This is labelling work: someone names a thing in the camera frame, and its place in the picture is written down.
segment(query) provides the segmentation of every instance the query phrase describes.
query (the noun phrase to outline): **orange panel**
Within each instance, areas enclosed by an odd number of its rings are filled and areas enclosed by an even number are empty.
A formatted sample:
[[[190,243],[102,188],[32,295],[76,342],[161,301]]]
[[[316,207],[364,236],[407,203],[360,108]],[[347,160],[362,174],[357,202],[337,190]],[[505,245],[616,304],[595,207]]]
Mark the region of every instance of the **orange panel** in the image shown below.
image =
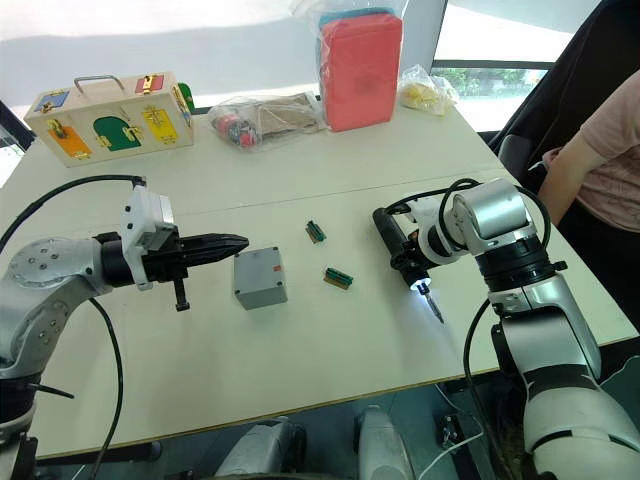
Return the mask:
[[[64,138],[60,138],[53,128],[49,129],[49,135],[62,147],[67,155],[78,160],[88,158],[91,155],[91,149],[87,147],[87,144],[84,143],[72,127],[61,126],[60,128],[64,132]]]

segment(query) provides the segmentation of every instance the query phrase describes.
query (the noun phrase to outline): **white wall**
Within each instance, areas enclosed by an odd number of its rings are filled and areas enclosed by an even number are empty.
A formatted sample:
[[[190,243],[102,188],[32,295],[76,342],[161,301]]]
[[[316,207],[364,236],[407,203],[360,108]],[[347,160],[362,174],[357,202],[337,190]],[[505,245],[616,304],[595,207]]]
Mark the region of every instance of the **white wall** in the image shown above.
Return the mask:
[[[0,0],[0,98],[22,116],[35,96],[84,75],[172,70],[197,106],[316,84],[315,39],[290,0]],[[427,69],[445,0],[412,0],[402,65]]]

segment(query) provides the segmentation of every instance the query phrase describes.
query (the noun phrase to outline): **plastic bag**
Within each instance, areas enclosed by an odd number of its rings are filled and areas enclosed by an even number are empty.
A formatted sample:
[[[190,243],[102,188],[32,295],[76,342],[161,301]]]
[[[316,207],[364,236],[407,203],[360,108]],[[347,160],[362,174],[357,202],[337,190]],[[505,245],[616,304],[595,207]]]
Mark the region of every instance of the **plastic bag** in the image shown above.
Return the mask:
[[[294,16],[317,37],[325,118],[334,131],[391,119],[407,0],[297,0]]]
[[[421,65],[414,65],[402,72],[398,100],[405,107],[444,115],[460,96],[446,78],[429,76]]]
[[[287,97],[232,98],[212,107],[207,118],[220,138],[247,150],[326,128],[320,105],[310,92]]]

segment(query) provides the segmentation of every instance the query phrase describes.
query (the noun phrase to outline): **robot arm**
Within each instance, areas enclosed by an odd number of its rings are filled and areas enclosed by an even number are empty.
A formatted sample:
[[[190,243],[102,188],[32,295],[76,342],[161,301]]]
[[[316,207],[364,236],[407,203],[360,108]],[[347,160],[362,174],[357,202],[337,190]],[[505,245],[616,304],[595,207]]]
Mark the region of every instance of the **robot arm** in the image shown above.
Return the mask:
[[[640,434],[598,386],[599,349],[558,273],[566,265],[550,263],[518,190],[498,179],[456,193],[443,222],[432,199],[407,207],[423,265],[475,257],[500,318],[500,364],[515,366],[527,390],[524,443],[537,471],[560,480],[637,478]]]
[[[217,262],[248,244],[230,234],[180,237],[169,200],[137,185],[124,209],[122,238],[115,232],[48,238],[20,250],[0,280],[0,474],[16,463],[7,457],[20,454],[35,392],[52,390],[40,385],[40,376],[78,305],[114,287],[136,283],[145,290],[171,281],[176,309],[186,310],[187,268]]]

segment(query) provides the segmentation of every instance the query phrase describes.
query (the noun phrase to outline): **window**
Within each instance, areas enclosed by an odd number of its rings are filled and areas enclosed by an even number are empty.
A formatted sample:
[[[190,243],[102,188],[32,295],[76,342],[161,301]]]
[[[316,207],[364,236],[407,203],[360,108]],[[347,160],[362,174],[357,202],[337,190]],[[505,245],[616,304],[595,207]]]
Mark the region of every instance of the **window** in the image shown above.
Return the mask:
[[[476,131],[500,130],[599,0],[449,0],[431,73]]]

